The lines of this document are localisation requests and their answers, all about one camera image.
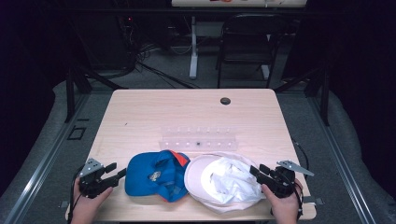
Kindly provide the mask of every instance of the black chair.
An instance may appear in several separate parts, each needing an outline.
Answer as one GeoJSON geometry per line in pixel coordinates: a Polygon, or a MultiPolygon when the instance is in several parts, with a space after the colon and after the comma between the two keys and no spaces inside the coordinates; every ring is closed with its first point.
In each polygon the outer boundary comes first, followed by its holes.
{"type": "Polygon", "coordinates": [[[274,70],[277,49],[288,28],[288,20],[279,15],[239,14],[224,22],[221,30],[219,55],[216,68],[218,88],[223,63],[257,64],[269,66],[269,87],[274,70]]]}

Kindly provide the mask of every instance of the white hat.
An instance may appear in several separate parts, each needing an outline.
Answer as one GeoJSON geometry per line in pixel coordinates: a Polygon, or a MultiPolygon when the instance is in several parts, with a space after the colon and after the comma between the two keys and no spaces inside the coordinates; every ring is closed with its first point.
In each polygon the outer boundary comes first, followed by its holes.
{"type": "Polygon", "coordinates": [[[232,152],[203,154],[191,160],[184,185],[195,200],[216,213],[244,210],[265,198],[250,165],[256,167],[232,152]]]}

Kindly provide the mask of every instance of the blue cap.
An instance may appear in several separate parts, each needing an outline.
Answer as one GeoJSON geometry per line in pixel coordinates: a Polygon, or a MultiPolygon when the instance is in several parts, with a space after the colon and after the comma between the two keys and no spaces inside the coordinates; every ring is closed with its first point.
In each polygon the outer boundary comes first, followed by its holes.
{"type": "Polygon", "coordinates": [[[134,156],[125,176],[125,192],[130,196],[159,194],[169,203],[188,193],[184,173],[190,159],[172,150],[146,152],[134,156]]]}

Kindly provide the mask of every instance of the black hole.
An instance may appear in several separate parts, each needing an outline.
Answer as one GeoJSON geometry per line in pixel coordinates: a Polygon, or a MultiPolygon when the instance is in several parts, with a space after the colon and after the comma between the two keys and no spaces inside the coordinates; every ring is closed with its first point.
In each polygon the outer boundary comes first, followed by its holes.
{"type": "Polygon", "coordinates": [[[220,99],[220,102],[222,105],[229,105],[231,103],[231,100],[230,100],[230,98],[223,97],[220,99]]]}

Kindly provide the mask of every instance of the white table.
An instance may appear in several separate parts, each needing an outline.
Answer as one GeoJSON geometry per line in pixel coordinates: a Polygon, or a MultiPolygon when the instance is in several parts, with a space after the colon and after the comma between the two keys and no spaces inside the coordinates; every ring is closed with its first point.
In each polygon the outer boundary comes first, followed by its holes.
{"type": "MultiPolygon", "coordinates": [[[[232,0],[232,1],[213,1],[213,0],[172,0],[173,7],[305,7],[307,0],[232,0]]],[[[199,23],[195,17],[191,19],[191,63],[190,78],[197,78],[198,52],[197,52],[197,27],[199,23]]],[[[268,66],[262,67],[264,77],[268,77],[268,66]]]]}

